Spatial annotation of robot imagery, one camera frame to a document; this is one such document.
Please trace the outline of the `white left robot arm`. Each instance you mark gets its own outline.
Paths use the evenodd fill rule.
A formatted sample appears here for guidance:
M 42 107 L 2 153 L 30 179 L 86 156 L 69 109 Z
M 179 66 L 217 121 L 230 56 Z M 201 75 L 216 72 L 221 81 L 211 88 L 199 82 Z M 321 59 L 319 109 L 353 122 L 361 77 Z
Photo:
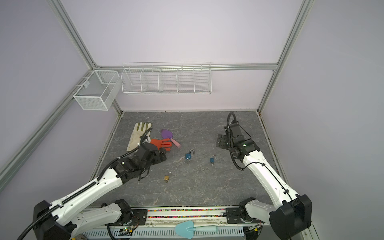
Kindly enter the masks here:
M 51 203 L 38 203 L 34 208 L 33 222 L 18 238 L 22 240 L 33 231 L 38 240 L 70 240 L 101 225 L 128 224 L 133 213 L 125 200 L 86 213 L 83 210 L 128 181 L 144 179 L 151 166 L 167 159 L 166 150 L 153 145 L 148 133 L 149 130 L 144 132 L 136 148 L 105 166 L 97 178 Z

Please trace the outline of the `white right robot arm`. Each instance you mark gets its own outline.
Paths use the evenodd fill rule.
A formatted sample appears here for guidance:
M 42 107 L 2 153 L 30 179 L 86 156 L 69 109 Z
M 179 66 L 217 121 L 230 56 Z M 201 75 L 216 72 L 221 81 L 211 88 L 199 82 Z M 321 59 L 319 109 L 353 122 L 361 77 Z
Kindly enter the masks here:
M 256 198 L 242 201 L 235 216 L 245 223 L 258 220 L 268 224 L 281 240 L 293 236 L 312 225 L 312 201 L 307 195 L 299 195 L 291 188 L 266 160 L 259 146 L 230 112 L 225 125 L 225 134 L 218 135 L 216 146 L 228 150 L 234 166 L 250 170 L 266 190 L 272 204 L 265 204 Z

